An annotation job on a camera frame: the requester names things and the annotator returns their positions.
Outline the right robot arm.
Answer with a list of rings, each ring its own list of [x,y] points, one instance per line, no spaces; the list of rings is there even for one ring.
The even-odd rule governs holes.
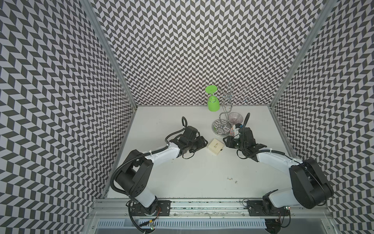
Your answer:
[[[224,137],[226,147],[236,149],[245,159],[266,164],[289,177],[289,188],[266,193],[259,206],[264,215],[275,215],[288,206],[312,209],[324,205],[334,195],[326,175],[314,159],[301,160],[257,143],[249,127],[236,128],[233,136]]]

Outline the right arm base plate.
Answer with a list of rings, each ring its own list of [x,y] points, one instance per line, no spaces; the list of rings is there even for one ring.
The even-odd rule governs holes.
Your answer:
[[[248,200],[246,201],[246,207],[250,216],[283,217],[290,215],[290,211],[286,207],[276,208],[263,200]]]

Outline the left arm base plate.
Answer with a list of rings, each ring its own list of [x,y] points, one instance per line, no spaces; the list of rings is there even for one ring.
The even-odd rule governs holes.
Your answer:
[[[144,207],[141,203],[132,203],[130,212],[133,216],[169,216],[170,209],[170,200],[155,200],[149,207]]]

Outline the cream small jewelry box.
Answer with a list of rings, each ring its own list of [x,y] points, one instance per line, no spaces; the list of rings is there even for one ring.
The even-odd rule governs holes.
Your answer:
[[[207,146],[208,150],[215,156],[219,155],[224,148],[224,144],[217,139],[213,139]]]

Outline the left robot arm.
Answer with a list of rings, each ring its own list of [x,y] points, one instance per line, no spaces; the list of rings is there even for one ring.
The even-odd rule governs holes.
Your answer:
[[[158,207],[157,196],[147,187],[152,169],[186,153],[194,154],[208,144],[192,126],[169,134],[165,142],[166,145],[157,150],[144,153],[138,150],[131,151],[110,179],[113,191],[126,195],[132,202],[140,204],[148,215],[154,214]]]

